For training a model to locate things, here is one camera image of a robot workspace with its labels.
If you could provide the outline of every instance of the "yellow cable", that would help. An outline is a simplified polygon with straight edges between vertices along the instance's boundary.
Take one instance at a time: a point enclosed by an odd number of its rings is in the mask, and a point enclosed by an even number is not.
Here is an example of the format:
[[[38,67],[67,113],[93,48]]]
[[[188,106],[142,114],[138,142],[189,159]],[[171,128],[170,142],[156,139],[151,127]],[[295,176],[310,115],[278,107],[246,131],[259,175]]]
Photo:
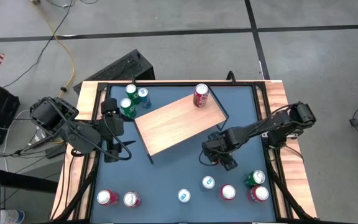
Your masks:
[[[67,86],[71,83],[71,81],[73,80],[74,78],[74,73],[75,73],[75,67],[74,67],[74,60],[73,60],[73,57],[71,56],[71,53],[68,51],[68,49],[57,39],[57,36],[56,36],[56,32],[53,30],[52,26],[49,24],[48,20],[46,19],[45,15],[43,14],[43,12],[41,12],[41,10],[39,10],[37,8],[37,6],[35,6],[34,4],[31,3],[31,1],[29,0],[30,4],[33,5],[34,9],[40,14],[40,16],[44,19],[44,21],[48,24],[49,26],[49,29],[52,31],[52,35],[53,37],[56,39],[56,41],[66,50],[68,56],[70,57],[70,60],[71,60],[71,69],[72,69],[72,73],[71,73],[71,77],[70,79],[67,81],[66,85],[65,85],[65,88],[67,88]],[[60,94],[59,94],[59,97],[62,97],[63,95],[63,91],[60,91]]]
[[[53,143],[57,143],[57,144],[63,144],[63,143],[64,143],[64,141],[63,141],[63,140],[60,140],[60,141],[51,141],[51,142],[53,142]]]

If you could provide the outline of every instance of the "soda can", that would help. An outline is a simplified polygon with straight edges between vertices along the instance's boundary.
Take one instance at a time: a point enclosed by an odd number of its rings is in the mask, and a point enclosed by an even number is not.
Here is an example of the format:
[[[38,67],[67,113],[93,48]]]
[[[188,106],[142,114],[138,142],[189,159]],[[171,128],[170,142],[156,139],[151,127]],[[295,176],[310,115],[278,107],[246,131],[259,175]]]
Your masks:
[[[203,190],[211,190],[215,186],[215,180],[210,176],[205,176],[201,181]]]
[[[0,210],[0,224],[21,224],[24,217],[22,210]]]
[[[261,170],[254,170],[244,177],[244,183],[248,187],[255,187],[265,182],[265,174]]]
[[[134,84],[129,84],[125,87],[125,92],[128,95],[128,98],[134,102],[135,105],[140,103],[139,95],[137,94],[137,87]]]
[[[208,99],[209,91],[208,86],[205,84],[198,84],[194,90],[193,103],[198,107],[204,107]]]
[[[188,201],[190,201],[190,191],[188,191],[187,189],[181,189],[178,192],[178,199],[181,203],[187,203]]]
[[[128,98],[122,99],[120,105],[126,116],[130,118],[135,118],[136,115],[135,106],[130,99]]]
[[[98,193],[97,200],[101,205],[117,205],[119,195],[117,192],[113,192],[111,190],[101,190]]]
[[[269,198],[269,191],[264,186],[255,186],[248,191],[247,196],[251,202],[264,202]]]
[[[124,195],[124,205],[128,208],[136,208],[142,204],[138,193],[131,191]]]
[[[137,91],[137,95],[140,98],[140,103],[143,108],[150,108],[152,106],[152,102],[150,101],[149,91],[146,88],[140,88]]]
[[[233,186],[229,184],[225,184],[221,187],[220,194],[221,194],[221,198],[225,201],[233,200],[234,197],[236,196],[236,190],[234,189]]]

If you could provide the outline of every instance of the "floor tile line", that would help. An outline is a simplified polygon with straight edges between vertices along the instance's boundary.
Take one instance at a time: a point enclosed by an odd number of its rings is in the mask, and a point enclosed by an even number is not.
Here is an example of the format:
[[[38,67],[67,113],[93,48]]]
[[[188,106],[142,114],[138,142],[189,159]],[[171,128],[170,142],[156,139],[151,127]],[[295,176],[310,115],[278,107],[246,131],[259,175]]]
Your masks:
[[[347,29],[358,29],[358,25],[266,27],[266,28],[257,28],[257,31],[258,32],[294,32],[294,31],[347,30]]]
[[[251,2],[250,2],[250,0],[244,0],[244,1],[246,3],[246,7],[247,7],[248,18],[249,18],[249,22],[251,24],[252,36],[254,38],[255,48],[256,48],[257,55],[258,55],[259,65],[260,65],[260,69],[262,71],[262,76],[265,80],[269,80],[270,75],[269,75],[269,71],[267,70],[265,54],[264,54],[264,50],[262,48],[262,43],[260,42],[259,33],[257,30],[257,26],[256,26],[254,12],[252,11]]]
[[[104,39],[120,37],[153,37],[166,35],[195,35],[195,34],[241,34],[252,32],[250,28],[220,28],[220,29],[192,29],[192,30],[164,30],[149,32],[123,32],[108,34],[80,34],[80,35],[58,35],[59,40],[78,40],[78,39]],[[23,42],[49,40],[50,36],[35,37],[0,37],[0,42]]]

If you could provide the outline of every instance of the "pepsi can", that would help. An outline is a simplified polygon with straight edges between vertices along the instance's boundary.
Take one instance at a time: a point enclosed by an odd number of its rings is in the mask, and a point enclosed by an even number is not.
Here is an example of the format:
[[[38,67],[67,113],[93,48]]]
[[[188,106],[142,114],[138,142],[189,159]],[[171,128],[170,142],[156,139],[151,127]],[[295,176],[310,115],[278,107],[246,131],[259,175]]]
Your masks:
[[[210,176],[205,176],[201,181],[201,183],[202,183],[201,189],[203,191],[211,190],[215,186],[215,180]]]
[[[187,203],[188,201],[190,201],[190,191],[187,189],[181,189],[178,192],[178,199],[181,203]]]
[[[152,102],[150,101],[149,91],[146,88],[140,88],[137,91],[137,95],[140,98],[140,103],[143,108],[150,108],[152,106]]]

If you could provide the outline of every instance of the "blue table surface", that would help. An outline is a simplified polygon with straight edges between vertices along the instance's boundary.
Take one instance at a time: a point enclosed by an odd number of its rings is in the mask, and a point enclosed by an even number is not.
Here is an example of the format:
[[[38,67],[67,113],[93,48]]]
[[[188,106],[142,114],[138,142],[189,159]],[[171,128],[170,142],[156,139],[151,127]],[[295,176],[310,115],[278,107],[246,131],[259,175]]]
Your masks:
[[[246,126],[257,121],[254,98],[248,86],[213,86],[213,91],[229,114],[224,129]],[[136,106],[137,117],[161,108],[180,98],[192,94],[194,87],[147,87],[152,107]],[[120,102],[126,97],[125,87],[114,86],[111,96]],[[244,175],[253,170],[266,172],[265,157],[259,137],[250,139],[239,150],[232,153],[238,167],[227,172],[223,166],[207,167],[198,161],[201,143],[217,127],[209,128],[163,152],[154,155],[154,164],[147,158],[141,137],[132,122],[124,123],[125,133],[122,141],[135,140],[129,145],[132,159],[105,163],[100,157],[98,176],[91,213],[92,223],[166,223],[166,222],[271,222],[275,220],[273,201],[270,195],[266,202],[250,202],[248,188],[244,185]],[[201,179],[212,176],[215,187],[209,191],[201,190]],[[219,198],[219,188],[231,184],[236,189],[233,201],[225,202]],[[263,184],[270,191],[268,182]],[[96,201],[97,193],[111,189],[120,195],[117,206],[102,206]],[[180,189],[188,189],[191,199],[180,203],[177,198]],[[136,191],[142,200],[137,208],[127,208],[122,197],[128,191]]]

